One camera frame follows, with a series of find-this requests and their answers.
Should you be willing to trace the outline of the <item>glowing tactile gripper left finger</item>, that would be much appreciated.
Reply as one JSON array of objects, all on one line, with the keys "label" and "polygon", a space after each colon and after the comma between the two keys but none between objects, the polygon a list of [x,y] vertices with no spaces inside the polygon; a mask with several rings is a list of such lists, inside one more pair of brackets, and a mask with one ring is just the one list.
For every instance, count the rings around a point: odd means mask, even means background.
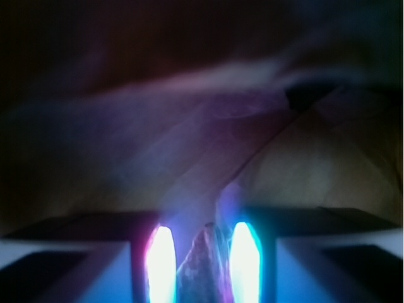
[{"label": "glowing tactile gripper left finger", "polygon": [[173,302],[175,270],[154,211],[48,218],[1,237],[2,302]]}]

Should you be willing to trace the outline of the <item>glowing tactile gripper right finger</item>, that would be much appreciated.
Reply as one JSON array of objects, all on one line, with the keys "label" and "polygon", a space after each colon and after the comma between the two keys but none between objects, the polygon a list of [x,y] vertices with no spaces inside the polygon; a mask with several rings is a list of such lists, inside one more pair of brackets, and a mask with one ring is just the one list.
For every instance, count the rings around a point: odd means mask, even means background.
[{"label": "glowing tactile gripper right finger", "polygon": [[230,277],[236,302],[402,302],[403,229],[355,208],[246,208]]}]

